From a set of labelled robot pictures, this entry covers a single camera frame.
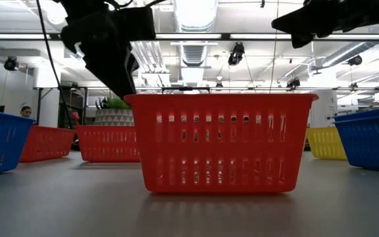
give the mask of plastic basket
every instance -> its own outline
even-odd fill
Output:
[[[295,188],[312,94],[130,95],[152,192]]]
[[[75,130],[33,126],[20,162],[44,161],[67,156]]]
[[[0,113],[0,172],[17,167],[33,120]]]
[[[337,128],[308,128],[307,137],[315,158],[346,160]]]
[[[77,126],[84,161],[139,162],[133,126]]]
[[[379,171],[379,110],[336,117],[350,165]]]

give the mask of potted plant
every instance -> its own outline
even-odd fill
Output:
[[[115,94],[96,101],[95,125],[99,126],[134,126],[131,106]]]

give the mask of ceiling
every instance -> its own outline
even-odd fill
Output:
[[[57,33],[65,25],[62,21],[63,9],[51,0],[41,0],[45,10],[45,27],[49,33]],[[144,5],[150,0],[135,0],[136,6]],[[265,7],[260,8],[261,1],[218,0],[218,10],[213,32],[226,33],[270,33],[276,30],[271,28],[271,22],[277,16],[290,13],[302,7],[303,0],[266,1]],[[171,1],[165,1],[160,6],[153,7],[155,29],[158,33],[175,32],[174,13]],[[0,0],[0,33],[40,33],[41,28],[36,14],[34,0]],[[354,34],[377,34],[379,26],[355,29]],[[203,73],[203,84],[215,86],[217,77],[222,77],[225,87],[277,87],[279,83],[286,86],[286,80],[296,76],[301,81],[301,87],[347,87],[352,82],[358,82],[359,87],[379,86],[379,44],[368,51],[361,53],[363,63],[360,66],[337,65],[321,70],[320,75],[312,74],[306,63],[314,63],[311,59],[324,59],[333,55],[342,47],[351,42],[344,41],[316,41],[301,49],[293,49],[289,41],[244,41],[245,57],[237,67],[230,68],[227,60],[234,41],[210,41],[216,45],[207,50],[206,69]],[[170,73],[172,84],[181,81],[180,54],[177,46],[171,41],[160,41],[163,62]],[[92,73],[84,68],[82,61],[71,57],[63,47],[62,42],[50,43],[54,60],[62,71],[61,80],[75,81],[82,86],[103,86]],[[43,41],[0,41],[0,59],[12,49],[34,50],[41,55],[26,57],[23,62],[30,67],[39,67],[47,64],[47,52]],[[147,85],[146,81],[138,80],[139,86]],[[361,83],[370,76],[377,76],[372,80]],[[349,95],[350,92],[338,92],[340,95]],[[369,97],[377,91],[366,91],[352,95],[358,98]]]

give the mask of yellow plastic basket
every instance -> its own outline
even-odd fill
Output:
[[[307,137],[315,158],[347,159],[337,128],[308,128]]]

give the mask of person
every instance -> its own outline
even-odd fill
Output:
[[[24,118],[30,118],[30,115],[32,115],[32,108],[30,106],[23,106],[20,114]]]

